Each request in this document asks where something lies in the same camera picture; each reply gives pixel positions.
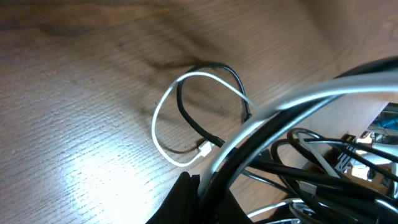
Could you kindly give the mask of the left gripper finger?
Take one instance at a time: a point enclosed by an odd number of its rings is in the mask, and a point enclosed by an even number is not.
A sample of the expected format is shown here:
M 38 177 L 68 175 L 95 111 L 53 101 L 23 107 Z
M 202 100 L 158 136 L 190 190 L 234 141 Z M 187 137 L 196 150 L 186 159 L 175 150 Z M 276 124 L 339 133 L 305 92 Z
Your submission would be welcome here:
M 199 175 L 182 172 L 147 224 L 197 223 Z

